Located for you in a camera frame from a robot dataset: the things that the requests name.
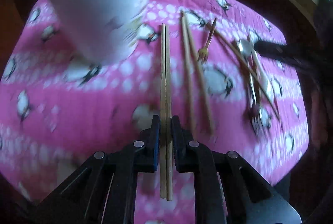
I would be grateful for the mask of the gold fork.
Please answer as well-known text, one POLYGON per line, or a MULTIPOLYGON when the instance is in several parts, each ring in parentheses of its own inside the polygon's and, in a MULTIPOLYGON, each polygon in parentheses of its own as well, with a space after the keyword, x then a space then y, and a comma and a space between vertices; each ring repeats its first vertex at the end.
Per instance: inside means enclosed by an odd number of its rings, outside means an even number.
POLYGON ((217 18, 215 18, 213 20, 213 23, 211 25, 211 29, 210 29, 210 32, 209 32, 209 35, 208 35, 208 39, 207 39, 205 45, 198 50, 198 61, 200 61, 201 63, 205 63, 208 60, 208 57, 209 57, 208 49, 209 49, 209 46, 211 44, 213 35, 215 33, 216 22, 217 22, 217 18))

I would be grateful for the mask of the thin brown chopstick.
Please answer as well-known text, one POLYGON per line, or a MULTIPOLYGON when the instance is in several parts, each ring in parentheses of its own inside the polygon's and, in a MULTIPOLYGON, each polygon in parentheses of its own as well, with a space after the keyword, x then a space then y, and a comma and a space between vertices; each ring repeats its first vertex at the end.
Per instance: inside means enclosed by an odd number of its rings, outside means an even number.
POLYGON ((241 53, 231 43, 229 43, 228 40, 218 30, 215 30, 214 33, 234 53, 234 55, 240 61, 240 64, 243 65, 246 68, 247 72, 253 77, 254 81, 258 84, 260 90, 262 91, 262 93, 266 97, 267 101, 269 102, 277 120, 280 121, 279 112, 277 111, 273 101, 270 99, 269 95, 267 94, 267 89, 265 87, 263 87, 260 80, 258 79, 257 74, 255 74, 255 72, 247 65, 247 63, 246 63, 245 59, 243 58, 243 56, 241 55, 241 53))

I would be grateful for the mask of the white plastic spoon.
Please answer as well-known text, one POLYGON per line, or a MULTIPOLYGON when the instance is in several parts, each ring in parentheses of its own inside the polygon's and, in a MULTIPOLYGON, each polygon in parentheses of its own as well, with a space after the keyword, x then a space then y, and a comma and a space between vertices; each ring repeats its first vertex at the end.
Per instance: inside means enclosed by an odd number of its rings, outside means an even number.
POLYGON ((266 94, 268 96, 268 100, 273 103, 274 102, 273 87, 270 83, 270 80, 269 80, 266 72, 264 71, 264 69, 262 67, 262 64, 260 63, 260 61, 258 59, 257 52, 254 50, 252 50, 252 57, 253 57, 255 65, 256 65, 257 71, 258 71, 259 82, 260 82, 264 92, 266 92, 266 94))

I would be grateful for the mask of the silver fork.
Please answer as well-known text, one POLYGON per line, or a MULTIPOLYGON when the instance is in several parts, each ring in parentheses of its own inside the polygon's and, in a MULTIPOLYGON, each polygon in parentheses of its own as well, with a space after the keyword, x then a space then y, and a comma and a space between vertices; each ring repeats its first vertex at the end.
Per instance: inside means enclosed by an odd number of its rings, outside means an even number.
POLYGON ((249 118, 255 135, 260 138, 266 134, 266 124, 262 116, 260 94, 254 76, 249 73, 249 118))

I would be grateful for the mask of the pink penguin tablecloth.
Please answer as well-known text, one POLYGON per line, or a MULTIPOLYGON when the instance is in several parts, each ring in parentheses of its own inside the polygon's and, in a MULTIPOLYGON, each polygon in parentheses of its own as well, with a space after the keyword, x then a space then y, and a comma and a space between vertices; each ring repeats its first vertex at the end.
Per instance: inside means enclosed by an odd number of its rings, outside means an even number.
MULTIPOLYGON (((121 0, 143 7, 139 39, 127 59, 95 66, 74 52, 50 0, 38 0, 1 78, 1 173, 30 201, 40 202, 98 149, 115 151, 136 138, 159 113, 160 27, 169 26, 172 112, 187 119, 187 88, 181 14, 187 15, 195 46, 216 21, 228 41, 249 38, 280 44, 279 28, 237 0, 121 0)), ((196 135, 212 150, 237 151, 263 178, 280 186, 308 148, 309 134, 296 71, 261 58, 279 111, 262 115, 267 135, 256 137, 246 117, 244 73, 232 51, 212 40, 203 66, 214 116, 213 136, 196 110, 196 135)))

